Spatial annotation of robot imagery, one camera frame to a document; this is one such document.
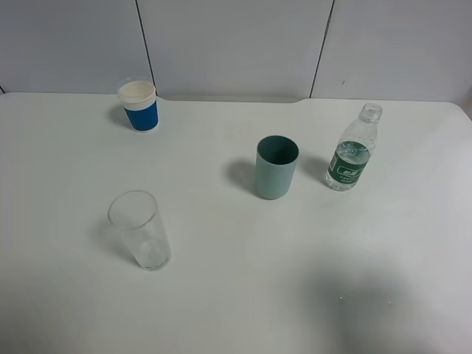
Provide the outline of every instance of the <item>wall seam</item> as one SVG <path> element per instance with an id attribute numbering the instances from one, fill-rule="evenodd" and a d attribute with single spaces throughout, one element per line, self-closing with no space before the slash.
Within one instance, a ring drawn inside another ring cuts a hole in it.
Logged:
<path id="1" fill-rule="evenodd" d="M 325 49 L 325 41 L 326 41 L 328 29 L 330 28 L 331 16 L 333 15 L 333 9 L 334 9 L 334 3 L 335 2 L 336 2 L 336 0 L 333 0 L 333 2 L 331 3 L 330 15 L 327 17 L 326 28 L 324 29 L 324 37 L 323 37 L 323 42 L 322 42 L 322 48 L 319 51 L 318 63 L 316 63 L 315 75 L 313 76 L 313 83 L 311 84 L 310 98 L 312 98 L 313 90 L 315 89 L 316 76 L 318 75 L 319 64 L 322 60 L 323 50 Z"/>
<path id="2" fill-rule="evenodd" d="M 145 42 L 146 56 L 147 56 L 147 64 L 149 65 L 150 76 L 153 78 L 154 87 L 156 87 L 156 81 L 154 80 L 153 66 L 152 66 L 151 63 L 150 63 L 149 50 L 148 50 L 148 43 L 147 43 L 147 41 L 146 41 L 145 28 L 144 28 L 144 26 L 143 26 L 143 24 L 142 24 L 141 12 L 139 11 L 138 0 L 134 0 L 134 3 L 136 4 L 136 11 L 138 12 L 139 25 L 141 26 L 142 40 Z"/>

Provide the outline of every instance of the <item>white wall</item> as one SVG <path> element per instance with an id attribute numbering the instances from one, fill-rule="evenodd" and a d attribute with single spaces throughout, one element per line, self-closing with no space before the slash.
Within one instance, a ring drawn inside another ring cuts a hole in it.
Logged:
<path id="1" fill-rule="evenodd" d="M 471 0 L 336 0 L 312 97 L 462 103 L 471 88 Z"/>
<path id="2" fill-rule="evenodd" d="M 114 93 L 150 76 L 134 0 L 6 0 L 0 5 L 5 91 Z"/>
<path id="3" fill-rule="evenodd" d="M 160 95 L 310 96 L 332 0 L 139 0 Z"/>

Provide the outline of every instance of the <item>teal cup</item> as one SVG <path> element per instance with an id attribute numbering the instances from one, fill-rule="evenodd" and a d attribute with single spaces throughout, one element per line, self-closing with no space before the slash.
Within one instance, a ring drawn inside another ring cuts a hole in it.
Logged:
<path id="1" fill-rule="evenodd" d="M 256 191 L 266 199 L 284 196 L 294 176 L 299 149 L 284 136 L 267 136 L 257 145 Z"/>

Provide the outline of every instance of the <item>cup rim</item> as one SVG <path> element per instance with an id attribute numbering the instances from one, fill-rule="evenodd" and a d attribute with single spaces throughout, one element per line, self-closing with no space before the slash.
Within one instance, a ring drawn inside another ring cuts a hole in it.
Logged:
<path id="1" fill-rule="evenodd" d="M 149 196 L 151 198 L 151 200 L 153 201 L 153 204 L 154 204 L 154 213 L 150 216 L 150 218 L 144 222 L 143 224 L 141 225 L 138 225 L 138 226 L 135 226 L 135 227 L 131 227 L 131 228 L 128 228 L 128 227 L 120 227 L 118 225 L 116 225 L 112 219 L 111 219 L 111 216 L 110 216 L 110 211 L 111 211 L 111 208 L 113 207 L 113 205 L 115 204 L 115 202 L 118 201 L 118 199 L 120 199 L 122 196 L 124 195 L 127 195 L 128 193 L 144 193 L 146 194 L 147 196 Z M 156 216 L 157 214 L 157 200 L 156 198 L 154 198 L 154 195 L 150 194 L 149 192 L 146 192 L 145 190 L 129 190 L 127 192 L 124 192 L 120 195 L 118 195 L 110 204 L 110 207 L 108 208 L 108 221 L 110 221 L 110 224 L 113 226 L 113 227 L 116 227 L 118 230 L 122 230 L 122 231 L 134 231 L 134 230 L 137 230 L 137 229 L 141 229 L 143 226 L 146 226 L 148 223 L 150 223 L 154 217 Z"/>
<path id="2" fill-rule="evenodd" d="M 145 81 L 147 83 L 149 83 L 152 87 L 153 87 L 153 91 L 148 95 L 146 96 L 146 98 L 143 98 L 142 100 L 140 101 L 136 101 L 136 102 L 133 102 L 133 104 L 136 104 L 136 103 L 141 103 L 141 102 L 144 102 L 146 100 L 149 100 L 150 97 L 152 97 L 154 94 L 156 94 L 156 87 L 154 86 L 153 82 L 151 81 L 151 79 L 149 79 L 148 77 L 144 77 L 144 76 L 131 76 L 131 77 L 127 77 L 123 80 L 121 80 L 118 85 L 117 85 L 117 95 L 118 95 L 118 98 L 121 99 L 121 97 L 127 97 L 127 98 L 132 98 L 132 97 L 136 97 L 136 96 L 133 96 L 133 95 L 129 95 L 129 94 L 120 94 L 119 90 L 123 87 L 123 86 L 126 86 L 128 85 L 129 83 L 134 83 L 135 81 Z"/>
<path id="3" fill-rule="evenodd" d="M 290 162 L 287 162 L 286 164 L 275 164 L 273 162 L 270 162 L 270 161 L 267 161 L 267 159 L 265 159 L 259 152 L 259 147 L 260 147 L 260 144 L 264 142 L 264 140 L 267 140 L 269 138 L 274 138 L 274 137 L 277 137 L 277 138 L 283 138 L 284 140 L 288 141 L 289 143 L 291 144 L 294 144 L 295 148 L 296 148 L 296 156 L 295 158 L 290 161 Z M 293 141 L 292 139 L 286 137 L 286 136 L 283 136 L 283 135 L 269 135 L 269 136 L 266 136 L 265 138 L 262 138 L 258 143 L 257 143 L 257 155 L 260 156 L 260 158 L 262 160 L 264 160 L 265 162 L 267 162 L 268 164 L 271 164 L 272 166 L 280 166 L 280 167 L 283 167 L 283 166 L 287 166 L 288 164 L 293 164 L 296 160 L 298 160 L 299 156 L 300 156 L 300 149 L 298 147 L 298 145 L 295 143 L 295 141 Z"/>

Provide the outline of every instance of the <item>drinking glass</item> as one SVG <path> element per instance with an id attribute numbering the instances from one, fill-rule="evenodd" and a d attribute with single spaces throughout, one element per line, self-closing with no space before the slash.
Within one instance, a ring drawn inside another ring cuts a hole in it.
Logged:
<path id="1" fill-rule="evenodd" d="M 143 269 L 156 271 L 169 262 L 170 247 L 152 194 L 144 190 L 121 194 L 111 203 L 108 219 Z"/>

